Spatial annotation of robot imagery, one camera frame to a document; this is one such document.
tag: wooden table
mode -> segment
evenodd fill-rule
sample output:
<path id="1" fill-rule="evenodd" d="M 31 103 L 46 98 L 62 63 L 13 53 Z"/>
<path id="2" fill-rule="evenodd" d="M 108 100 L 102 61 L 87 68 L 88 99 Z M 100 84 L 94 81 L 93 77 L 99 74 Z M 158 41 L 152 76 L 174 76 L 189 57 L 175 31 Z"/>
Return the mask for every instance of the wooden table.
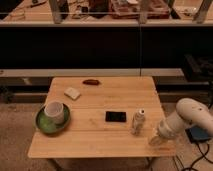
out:
<path id="1" fill-rule="evenodd" d="M 98 86 L 84 85 L 98 79 Z M 68 87 L 81 96 L 76 101 L 64 95 Z M 58 77 L 54 78 L 46 103 L 58 100 L 69 106 L 71 122 L 56 136 L 35 131 L 30 158 L 159 157 L 175 155 L 173 141 L 153 147 L 148 139 L 164 112 L 152 77 Z M 143 108 L 146 121 L 138 137 L 130 133 L 132 117 Z M 125 111 L 127 122 L 105 122 L 105 112 Z"/>

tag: black rectangular object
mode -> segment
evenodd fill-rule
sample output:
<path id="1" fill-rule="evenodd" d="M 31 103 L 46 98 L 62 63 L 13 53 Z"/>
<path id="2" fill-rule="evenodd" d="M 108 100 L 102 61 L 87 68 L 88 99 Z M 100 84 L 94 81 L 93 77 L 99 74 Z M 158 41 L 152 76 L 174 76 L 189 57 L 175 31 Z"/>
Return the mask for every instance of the black rectangular object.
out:
<path id="1" fill-rule="evenodd" d="M 205 142 L 211 139 L 211 136 L 199 126 L 186 129 L 186 134 L 191 143 Z"/>
<path id="2" fill-rule="evenodd" d="M 126 122 L 126 112 L 106 111 L 106 122 Z"/>

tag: plastic bottle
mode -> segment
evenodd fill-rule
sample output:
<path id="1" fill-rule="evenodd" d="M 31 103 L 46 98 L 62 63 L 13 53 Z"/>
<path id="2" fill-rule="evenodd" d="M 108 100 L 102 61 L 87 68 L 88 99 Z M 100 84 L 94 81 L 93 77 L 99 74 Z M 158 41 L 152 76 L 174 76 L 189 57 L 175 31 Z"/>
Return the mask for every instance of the plastic bottle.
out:
<path id="1" fill-rule="evenodd" d="M 140 134 L 140 130 L 144 121 L 145 121 L 144 110 L 140 109 L 137 113 L 135 113 L 132 119 L 131 133 L 133 135 L 138 136 Z"/>

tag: table leg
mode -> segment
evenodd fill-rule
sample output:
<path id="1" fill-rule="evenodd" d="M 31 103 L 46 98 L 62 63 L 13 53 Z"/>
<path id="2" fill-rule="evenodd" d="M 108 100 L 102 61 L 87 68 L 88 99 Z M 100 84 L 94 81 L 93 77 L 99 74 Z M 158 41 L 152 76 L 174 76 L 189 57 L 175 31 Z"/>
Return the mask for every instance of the table leg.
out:
<path id="1" fill-rule="evenodd" d="M 152 171 L 152 165 L 157 160 L 157 157 L 146 157 L 146 160 L 148 161 L 148 164 L 145 166 L 145 168 Z"/>
<path id="2" fill-rule="evenodd" d="M 54 160 L 54 159 L 47 159 L 48 163 L 50 163 L 56 171 L 63 171 L 64 169 Z"/>

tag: cable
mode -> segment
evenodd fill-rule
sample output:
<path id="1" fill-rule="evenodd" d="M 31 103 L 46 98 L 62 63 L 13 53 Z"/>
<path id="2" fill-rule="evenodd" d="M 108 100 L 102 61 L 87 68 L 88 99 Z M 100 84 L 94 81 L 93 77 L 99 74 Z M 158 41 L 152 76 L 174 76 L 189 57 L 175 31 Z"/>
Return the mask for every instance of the cable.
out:
<path id="1" fill-rule="evenodd" d="M 200 153 L 201 153 L 201 154 L 204 156 L 204 158 L 206 159 L 206 161 L 208 161 L 209 163 L 213 164 L 213 161 L 212 161 L 212 160 L 210 160 L 210 159 L 208 159 L 208 158 L 206 157 L 206 155 L 204 155 L 204 153 L 203 153 L 203 152 L 202 152 L 202 150 L 200 149 L 199 144 L 198 144 L 198 143 L 196 143 L 196 145 L 197 145 L 197 147 L 198 147 L 198 149 L 199 149 Z"/>
<path id="2" fill-rule="evenodd" d="M 206 157 L 206 155 L 207 155 L 208 152 L 209 152 L 209 149 L 210 149 L 210 146 L 209 146 L 209 144 L 207 144 L 207 150 L 206 150 L 206 152 L 205 152 L 205 153 L 202 152 L 202 153 L 201 153 L 202 155 L 201 155 L 200 157 L 198 157 L 195 161 L 193 161 L 192 164 L 191 164 L 189 167 L 183 168 L 181 171 L 198 171 L 197 169 L 193 168 L 193 166 L 194 166 L 198 161 L 200 161 L 201 159 L 203 159 L 203 158 Z"/>
<path id="3" fill-rule="evenodd" d="M 180 163 L 181 167 L 184 168 L 183 162 L 180 160 L 180 158 L 178 156 L 176 156 L 178 162 Z"/>
<path id="4" fill-rule="evenodd" d="M 175 157 L 172 157 L 172 160 L 173 160 L 173 163 L 175 164 L 175 167 L 176 167 L 177 171 L 179 171 L 180 169 L 179 169 L 179 167 L 178 167 L 178 165 L 176 163 Z"/>

